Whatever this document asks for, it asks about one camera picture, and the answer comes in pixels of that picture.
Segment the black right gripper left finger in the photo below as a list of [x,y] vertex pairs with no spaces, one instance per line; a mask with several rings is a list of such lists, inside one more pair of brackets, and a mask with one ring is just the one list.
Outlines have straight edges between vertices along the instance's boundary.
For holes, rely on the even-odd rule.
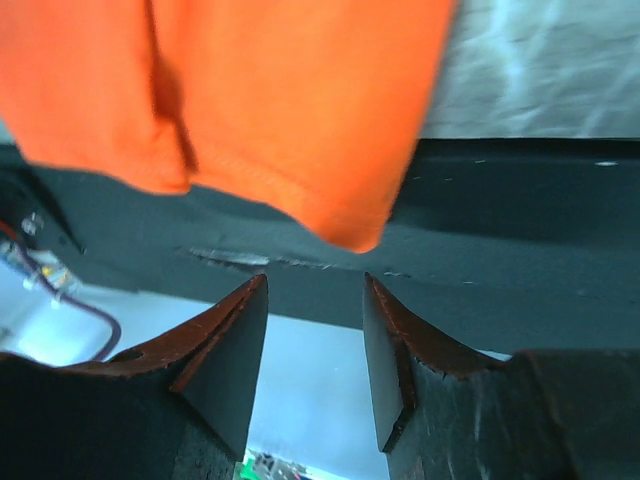
[[229,479],[242,460],[268,316],[257,275],[106,362],[1,357],[5,479]]

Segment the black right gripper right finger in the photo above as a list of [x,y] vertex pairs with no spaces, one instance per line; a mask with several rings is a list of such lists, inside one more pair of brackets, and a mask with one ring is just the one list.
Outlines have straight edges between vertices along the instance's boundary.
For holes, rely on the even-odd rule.
[[393,479],[635,479],[639,353],[524,350],[498,360],[364,278],[379,450]]

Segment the orange t-shirt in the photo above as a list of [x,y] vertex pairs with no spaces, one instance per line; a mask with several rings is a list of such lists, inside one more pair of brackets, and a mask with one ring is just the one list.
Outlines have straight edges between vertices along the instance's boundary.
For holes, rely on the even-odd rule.
[[32,164],[269,205],[380,242],[453,1],[5,1],[1,118]]

